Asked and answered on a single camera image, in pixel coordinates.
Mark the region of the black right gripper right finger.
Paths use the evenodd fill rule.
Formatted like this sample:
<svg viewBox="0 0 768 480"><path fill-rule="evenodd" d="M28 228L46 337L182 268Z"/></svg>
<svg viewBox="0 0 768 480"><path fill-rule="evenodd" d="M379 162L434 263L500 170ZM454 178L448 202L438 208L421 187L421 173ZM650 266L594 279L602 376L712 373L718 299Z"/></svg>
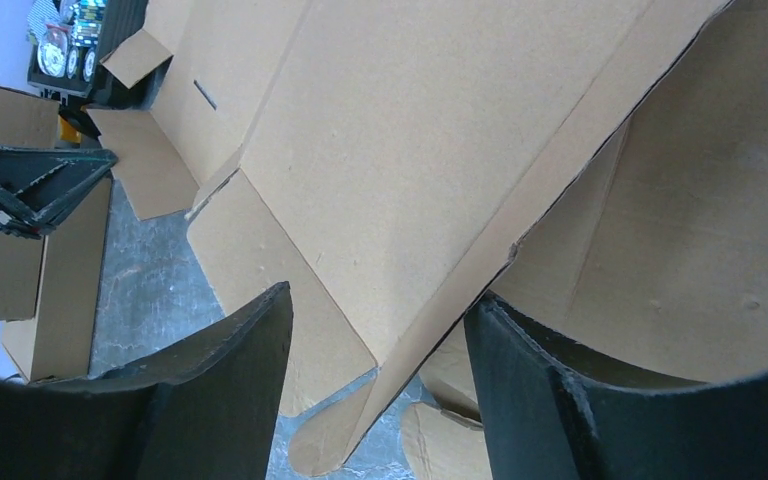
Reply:
<svg viewBox="0 0 768 480"><path fill-rule="evenodd" d="M464 328L496 479L768 479L768 371L724 383L659 374L494 294Z"/></svg>

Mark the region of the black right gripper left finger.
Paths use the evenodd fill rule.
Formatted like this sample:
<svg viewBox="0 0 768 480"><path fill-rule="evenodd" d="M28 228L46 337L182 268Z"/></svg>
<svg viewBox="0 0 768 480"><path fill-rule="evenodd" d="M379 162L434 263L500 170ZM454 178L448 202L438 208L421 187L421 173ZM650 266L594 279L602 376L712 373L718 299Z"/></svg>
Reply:
<svg viewBox="0 0 768 480"><path fill-rule="evenodd" d="M0 479L262 479L293 326L280 282L99 377L0 380Z"/></svg>

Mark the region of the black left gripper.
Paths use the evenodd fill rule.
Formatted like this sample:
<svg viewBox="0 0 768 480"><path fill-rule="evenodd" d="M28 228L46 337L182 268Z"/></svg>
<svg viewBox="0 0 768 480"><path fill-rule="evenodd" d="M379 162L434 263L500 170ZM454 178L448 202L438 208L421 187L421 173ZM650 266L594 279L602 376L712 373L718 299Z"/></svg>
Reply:
<svg viewBox="0 0 768 480"><path fill-rule="evenodd" d="M116 162L107 149L0 144L0 234L38 240L52 233Z"/></svg>

